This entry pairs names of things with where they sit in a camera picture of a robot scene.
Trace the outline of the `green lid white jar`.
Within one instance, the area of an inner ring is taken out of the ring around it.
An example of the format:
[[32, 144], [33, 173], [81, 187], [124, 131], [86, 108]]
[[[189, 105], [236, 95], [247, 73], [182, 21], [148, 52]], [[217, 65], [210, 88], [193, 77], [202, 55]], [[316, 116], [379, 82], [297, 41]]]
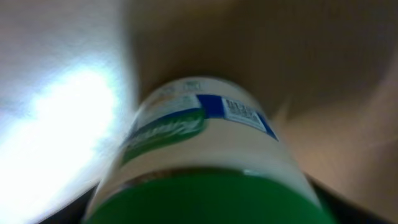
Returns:
[[257, 101], [226, 80], [141, 104], [85, 223], [334, 223]]

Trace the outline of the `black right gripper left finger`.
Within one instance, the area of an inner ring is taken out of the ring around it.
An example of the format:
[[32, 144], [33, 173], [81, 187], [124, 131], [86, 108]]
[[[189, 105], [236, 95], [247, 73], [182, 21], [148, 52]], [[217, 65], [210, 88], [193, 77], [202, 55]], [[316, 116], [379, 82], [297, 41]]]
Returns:
[[97, 185], [79, 196], [66, 207], [39, 222], [39, 224], [79, 224], [81, 223]]

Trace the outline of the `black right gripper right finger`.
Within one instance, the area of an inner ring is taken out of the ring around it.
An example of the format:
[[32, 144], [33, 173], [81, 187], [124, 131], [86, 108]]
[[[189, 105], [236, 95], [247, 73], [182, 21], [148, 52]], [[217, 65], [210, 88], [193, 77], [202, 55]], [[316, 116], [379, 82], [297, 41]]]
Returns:
[[318, 180], [307, 176], [323, 206], [328, 209], [337, 223], [343, 224], [390, 224], [391, 222], [369, 212], [358, 205], [347, 202], [324, 187]]

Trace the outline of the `white barcode scanner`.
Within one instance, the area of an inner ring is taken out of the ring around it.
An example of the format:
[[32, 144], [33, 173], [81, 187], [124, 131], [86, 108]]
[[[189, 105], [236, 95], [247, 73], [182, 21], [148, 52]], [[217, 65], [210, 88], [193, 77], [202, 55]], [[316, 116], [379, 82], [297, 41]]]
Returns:
[[1, 102], [2, 223], [38, 223], [100, 181], [129, 129], [131, 80], [121, 57], [90, 59]]

